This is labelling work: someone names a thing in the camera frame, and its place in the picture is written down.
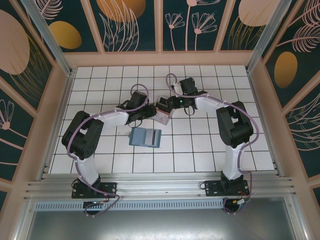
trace perforated metal strip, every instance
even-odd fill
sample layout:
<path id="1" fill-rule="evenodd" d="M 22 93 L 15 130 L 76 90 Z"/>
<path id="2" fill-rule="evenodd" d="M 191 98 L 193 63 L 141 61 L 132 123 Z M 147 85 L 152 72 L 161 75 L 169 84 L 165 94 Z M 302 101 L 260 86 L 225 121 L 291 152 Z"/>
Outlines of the perforated metal strip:
<path id="1" fill-rule="evenodd" d="M 97 211 L 106 209 L 111 203 L 96 205 L 88 210 Z M 43 201 L 35 206 L 37 212 L 49 211 L 83 211 L 84 202 L 72 201 Z M 199 200 L 139 200 L 119 201 L 110 210 L 183 210 L 183 209 L 221 209 L 222 199 L 199 199 Z"/>

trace white tiled floor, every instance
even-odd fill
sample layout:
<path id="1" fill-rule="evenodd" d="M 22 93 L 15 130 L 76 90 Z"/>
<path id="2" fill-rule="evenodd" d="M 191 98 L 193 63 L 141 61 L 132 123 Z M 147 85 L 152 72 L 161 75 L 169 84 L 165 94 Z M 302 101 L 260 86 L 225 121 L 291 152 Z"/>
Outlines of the white tiled floor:
<path id="1" fill-rule="evenodd" d="M 244 102 L 262 134 L 256 143 L 245 149 L 242 168 L 252 171 L 274 169 L 245 68 L 180 65 L 79 67 L 49 172 L 76 172 L 73 161 L 67 157 L 66 148 L 61 144 L 61 137 L 78 111 L 95 114 L 112 110 L 130 99 L 129 90 L 136 83 L 148 87 L 150 103 L 156 102 L 159 96 L 170 97 L 165 83 L 169 72 L 176 74 L 179 80 L 193 77 L 196 87 L 211 96 L 230 102 Z M 160 148 L 130 146 L 128 136 L 131 128 L 127 125 L 107 129 L 95 151 L 97 170 L 99 173 L 221 171 L 225 162 L 225 144 L 220 138 L 216 117 L 215 111 L 196 110 L 194 115 L 188 116 L 179 109 L 167 126 L 151 119 L 144 120 L 142 128 L 162 130 Z"/>

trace black mounting plate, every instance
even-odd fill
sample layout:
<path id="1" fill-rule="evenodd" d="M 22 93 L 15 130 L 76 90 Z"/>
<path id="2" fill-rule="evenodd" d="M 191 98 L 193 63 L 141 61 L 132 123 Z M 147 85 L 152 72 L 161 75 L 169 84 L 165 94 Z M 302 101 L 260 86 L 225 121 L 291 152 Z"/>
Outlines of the black mounting plate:
<path id="1" fill-rule="evenodd" d="M 116 194 L 117 193 L 117 183 L 116 182 L 101 182 L 99 190 Z M 110 199 L 114 199 L 115 196 L 108 196 Z M 84 186 L 82 183 L 74 183 L 72 189 L 71 198 L 73 199 L 105 199 L 102 193 L 93 191 L 88 186 Z"/>
<path id="2" fill-rule="evenodd" d="M 220 180 L 215 181 L 205 181 L 204 190 L 207 197 L 225 197 L 225 196 L 241 196 L 241 191 L 246 195 L 249 195 L 249 186 L 246 180 L 242 180 L 238 188 L 230 189 L 228 192 L 225 192 Z"/>

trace enclosure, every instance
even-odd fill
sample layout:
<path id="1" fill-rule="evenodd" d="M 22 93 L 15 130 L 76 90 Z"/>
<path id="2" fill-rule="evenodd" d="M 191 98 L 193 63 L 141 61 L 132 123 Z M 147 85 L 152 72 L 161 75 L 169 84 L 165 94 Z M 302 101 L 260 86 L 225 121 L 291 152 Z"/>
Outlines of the enclosure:
<path id="1" fill-rule="evenodd" d="M 319 0 L 1 1 L 1 239 L 319 239 L 319 16 Z M 169 73 L 243 102 L 257 123 L 241 166 L 252 172 L 251 202 L 228 216 L 224 197 L 200 188 L 220 179 L 226 146 L 215 111 L 181 108 L 167 125 L 102 131 L 95 167 L 121 198 L 86 218 L 88 200 L 72 198 L 68 126 L 79 111 L 129 100 L 135 84 L 149 104 L 173 96 Z M 129 145 L 138 125 L 161 130 L 159 148 Z M 79 226 L 91 234 L 70 234 Z"/>

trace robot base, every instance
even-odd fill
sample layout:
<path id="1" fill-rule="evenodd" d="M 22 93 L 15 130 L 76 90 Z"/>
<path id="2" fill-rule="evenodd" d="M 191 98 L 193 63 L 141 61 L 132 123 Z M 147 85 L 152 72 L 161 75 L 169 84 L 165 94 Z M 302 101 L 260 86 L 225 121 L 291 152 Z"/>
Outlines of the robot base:
<path id="1" fill-rule="evenodd" d="M 92 190 L 90 187 L 85 185 L 79 179 L 76 179 L 75 181 L 76 182 L 72 184 L 71 198 L 73 199 L 105 199 L 105 195 Z M 100 182 L 100 176 L 92 186 L 106 193 L 111 193 L 111 194 L 117 193 L 117 183 L 116 182 Z M 115 198 L 115 196 L 108 196 L 108 197 L 110 199 Z"/>
<path id="2" fill-rule="evenodd" d="M 229 180 L 223 172 L 221 172 L 221 180 L 205 181 L 204 189 L 207 197 L 241 196 L 242 192 L 249 195 L 248 182 L 244 180 L 243 175 L 237 179 Z"/>

